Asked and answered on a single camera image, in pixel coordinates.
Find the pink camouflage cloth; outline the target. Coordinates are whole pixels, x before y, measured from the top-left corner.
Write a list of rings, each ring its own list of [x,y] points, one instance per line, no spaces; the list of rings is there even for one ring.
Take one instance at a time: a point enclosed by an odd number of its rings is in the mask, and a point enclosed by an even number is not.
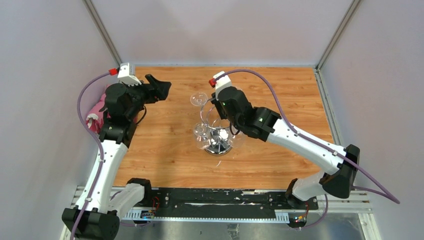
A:
[[[88,112],[85,123],[90,131],[99,134],[104,125],[104,111],[106,94],[102,94],[99,101]]]

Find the aluminium frame rail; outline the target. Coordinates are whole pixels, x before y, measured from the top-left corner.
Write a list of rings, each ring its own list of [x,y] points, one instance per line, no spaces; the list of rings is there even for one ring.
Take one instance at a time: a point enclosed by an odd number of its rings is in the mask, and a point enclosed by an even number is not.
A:
[[[313,197],[292,207],[283,190],[219,188],[150,188],[146,196],[123,216],[116,210],[83,213],[79,226],[134,221],[282,223],[293,228],[308,224],[308,218],[327,214],[370,214],[372,208],[365,192],[354,191],[347,199],[333,196]]]

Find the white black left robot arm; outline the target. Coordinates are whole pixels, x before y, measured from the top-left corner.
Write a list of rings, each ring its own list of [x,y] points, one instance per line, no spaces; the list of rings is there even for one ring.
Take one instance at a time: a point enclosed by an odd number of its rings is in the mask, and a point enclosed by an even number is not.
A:
[[[141,178],[130,179],[120,193],[111,196],[119,166],[137,128],[136,117],[147,104],[166,100],[172,86],[151,74],[145,78],[147,83],[119,80],[104,92],[103,126],[98,134],[89,131],[98,146],[92,171],[75,206],[65,208],[61,216],[71,240],[113,240],[133,206],[146,207],[153,201],[150,181]]]

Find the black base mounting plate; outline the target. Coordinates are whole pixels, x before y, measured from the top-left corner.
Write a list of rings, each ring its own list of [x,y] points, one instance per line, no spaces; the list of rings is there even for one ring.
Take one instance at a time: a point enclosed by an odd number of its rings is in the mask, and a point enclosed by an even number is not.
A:
[[[193,220],[271,220],[276,211],[318,210],[316,197],[291,206],[284,190],[231,188],[153,188],[151,197],[136,203],[134,209],[154,211],[156,219]]]

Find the chrome spiral wine glass rack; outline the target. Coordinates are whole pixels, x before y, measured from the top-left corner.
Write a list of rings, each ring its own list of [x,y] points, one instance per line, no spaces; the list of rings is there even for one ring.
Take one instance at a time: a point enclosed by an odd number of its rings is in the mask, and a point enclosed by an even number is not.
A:
[[[215,122],[221,121],[221,117],[209,123],[209,115],[216,108],[213,100],[213,97],[208,99],[200,109],[201,124],[206,127],[206,142],[209,144],[203,149],[210,155],[220,157],[229,153],[233,147],[230,143],[230,127],[214,126]]]

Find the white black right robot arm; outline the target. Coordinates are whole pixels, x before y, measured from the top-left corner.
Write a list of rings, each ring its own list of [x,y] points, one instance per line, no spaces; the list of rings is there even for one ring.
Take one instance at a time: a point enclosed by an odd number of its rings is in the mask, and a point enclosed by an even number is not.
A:
[[[302,131],[266,107],[253,107],[243,91],[229,86],[212,95],[219,116],[228,120],[236,132],[285,147],[319,166],[320,171],[306,178],[295,178],[287,187],[286,204],[298,209],[319,195],[347,199],[353,188],[360,149],[339,146]]]

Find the patterned clear wine glass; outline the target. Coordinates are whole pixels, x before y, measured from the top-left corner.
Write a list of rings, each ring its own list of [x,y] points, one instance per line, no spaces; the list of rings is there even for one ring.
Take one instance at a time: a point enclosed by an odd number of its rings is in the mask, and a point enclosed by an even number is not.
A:
[[[231,131],[229,131],[228,142],[233,149],[241,148],[243,144],[245,143],[245,141],[246,141],[246,135],[242,133],[241,131],[236,135],[234,135]]]

